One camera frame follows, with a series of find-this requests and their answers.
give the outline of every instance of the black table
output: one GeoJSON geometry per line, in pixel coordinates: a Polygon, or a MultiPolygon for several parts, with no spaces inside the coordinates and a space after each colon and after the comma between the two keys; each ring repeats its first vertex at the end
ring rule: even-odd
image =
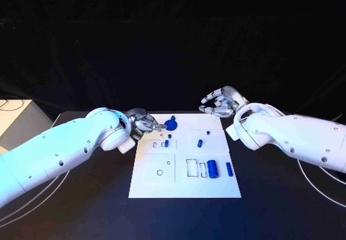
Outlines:
{"type": "MultiPolygon", "coordinates": [[[[85,115],[63,112],[54,125],[85,115]]],[[[220,122],[226,128],[232,119],[220,122]]],[[[0,239],[344,239],[346,208],[315,192],[297,161],[271,144],[252,151],[227,134],[226,141],[242,198],[128,198],[137,149],[121,154],[98,148],[41,206],[0,229],[0,239]]],[[[315,166],[302,163],[302,168],[315,186],[346,203],[344,185],[315,166]]],[[[46,185],[3,207],[0,217],[46,185]]]]}

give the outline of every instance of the dark curtain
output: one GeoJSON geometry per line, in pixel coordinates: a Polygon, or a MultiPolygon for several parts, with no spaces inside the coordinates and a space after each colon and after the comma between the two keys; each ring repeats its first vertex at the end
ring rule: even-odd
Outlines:
{"type": "Polygon", "coordinates": [[[0,93],[54,119],[98,107],[196,110],[230,85],[250,102],[331,119],[344,112],[346,4],[325,3],[4,1],[0,93]]]}

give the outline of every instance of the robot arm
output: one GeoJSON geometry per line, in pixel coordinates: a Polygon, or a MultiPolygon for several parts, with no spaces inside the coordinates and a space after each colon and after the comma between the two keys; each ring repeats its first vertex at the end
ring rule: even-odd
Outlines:
{"type": "Polygon", "coordinates": [[[233,116],[226,128],[233,140],[240,139],[252,150],[274,144],[291,158],[346,173],[344,125],[307,116],[285,116],[271,105],[249,103],[229,86],[213,93],[201,103],[217,97],[216,108],[200,106],[199,110],[217,117],[233,116]]]}
{"type": "Polygon", "coordinates": [[[46,130],[0,155],[0,207],[88,160],[98,146],[103,151],[118,148],[124,154],[135,146],[131,131],[141,139],[163,128],[142,108],[122,113],[101,107],[46,130]]]}

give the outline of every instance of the white cable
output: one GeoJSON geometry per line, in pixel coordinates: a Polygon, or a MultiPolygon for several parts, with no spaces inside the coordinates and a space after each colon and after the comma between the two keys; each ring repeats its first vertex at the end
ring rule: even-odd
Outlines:
{"type": "Polygon", "coordinates": [[[314,184],[311,183],[311,181],[310,181],[310,179],[308,179],[308,177],[307,177],[307,175],[305,175],[305,172],[304,172],[302,167],[301,167],[301,162],[299,162],[298,159],[297,159],[297,164],[298,164],[299,170],[301,170],[301,172],[302,172],[304,178],[305,178],[305,180],[308,181],[308,183],[311,184],[312,188],[317,190],[317,192],[318,192],[333,203],[338,204],[340,206],[343,206],[343,207],[346,208],[346,205],[340,204],[336,200],[333,200],[333,199],[317,189],[317,187],[314,186],[314,184]]]}
{"type": "Polygon", "coordinates": [[[336,177],[325,171],[325,169],[324,169],[321,166],[320,166],[318,168],[323,170],[323,172],[324,172],[338,183],[341,183],[341,184],[346,185],[346,182],[341,181],[338,178],[336,178],[336,177]]]}
{"type": "Polygon", "coordinates": [[[34,207],[30,211],[27,211],[21,216],[18,216],[18,217],[14,218],[11,221],[8,221],[7,223],[4,223],[4,224],[0,226],[0,228],[4,227],[7,224],[13,223],[14,221],[17,221],[20,218],[23,218],[23,217],[43,204],[43,202],[49,199],[49,197],[53,195],[53,193],[56,192],[57,188],[60,187],[60,185],[62,185],[62,183],[63,183],[63,181],[65,181],[65,178],[66,178],[69,172],[70,172],[70,171],[66,172],[66,175],[65,175],[65,177],[63,177],[63,179],[62,179],[57,187],[54,188],[54,190],[52,191],[52,193],[47,195],[47,197],[44,198],[44,200],[43,200],[43,201],[36,205],[36,207],[34,207]]]}
{"type": "Polygon", "coordinates": [[[52,182],[49,183],[49,185],[44,187],[44,189],[39,192],[39,194],[31,198],[31,200],[15,210],[13,211],[7,216],[4,216],[1,219],[0,219],[0,222],[7,219],[13,214],[15,214],[31,202],[33,200],[40,196],[40,194],[49,189],[49,187],[52,186],[53,182],[56,181],[59,176],[54,177],[54,179],[52,180],[52,182]]]}

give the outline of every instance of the robotic hand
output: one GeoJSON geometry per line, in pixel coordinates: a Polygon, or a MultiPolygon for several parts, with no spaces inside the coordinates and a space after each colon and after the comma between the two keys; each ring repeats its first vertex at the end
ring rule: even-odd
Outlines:
{"type": "Polygon", "coordinates": [[[312,117],[284,115],[268,104],[249,103],[230,87],[214,90],[203,99],[214,99],[216,107],[199,106],[199,110],[220,118],[233,117],[226,128],[232,140],[240,139],[256,150],[274,144],[295,159],[346,173],[346,126],[312,117]]]}
{"type": "Polygon", "coordinates": [[[118,148],[124,154],[135,146],[131,132],[139,140],[144,133],[165,127],[142,108],[122,113],[101,107],[46,130],[0,155],[0,208],[88,160],[98,146],[103,151],[118,148]]]}

